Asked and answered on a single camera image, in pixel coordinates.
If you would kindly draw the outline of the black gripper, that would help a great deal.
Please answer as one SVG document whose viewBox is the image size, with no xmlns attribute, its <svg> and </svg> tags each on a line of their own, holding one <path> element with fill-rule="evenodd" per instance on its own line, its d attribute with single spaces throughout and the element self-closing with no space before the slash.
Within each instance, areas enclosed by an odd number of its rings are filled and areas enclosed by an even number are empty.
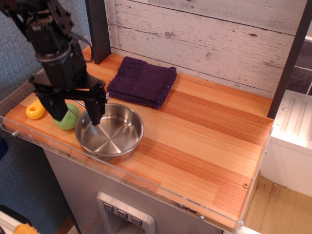
<svg viewBox="0 0 312 234">
<path fill-rule="evenodd" d="M 52 118 L 62 121 L 68 111 L 65 99 L 77 99 L 84 101 L 92 124 L 98 125 L 107 102 L 105 82 L 87 72 L 82 54 L 63 51 L 35 55 L 44 72 L 31 76 L 28 81 L 33 84 L 36 96 Z"/>
</svg>

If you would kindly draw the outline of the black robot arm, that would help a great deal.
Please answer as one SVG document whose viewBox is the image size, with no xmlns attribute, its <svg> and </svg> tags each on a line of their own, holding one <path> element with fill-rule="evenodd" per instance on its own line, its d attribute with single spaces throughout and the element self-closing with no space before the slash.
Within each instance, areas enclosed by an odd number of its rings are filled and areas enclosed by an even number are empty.
<svg viewBox="0 0 312 234">
<path fill-rule="evenodd" d="M 71 14 L 57 0 L 2 0 L 0 10 L 32 44 L 44 73 L 30 76 L 34 91 L 52 118 L 62 121 L 65 100 L 82 100 L 93 125 L 105 114 L 105 83 L 87 72 Z"/>
</svg>

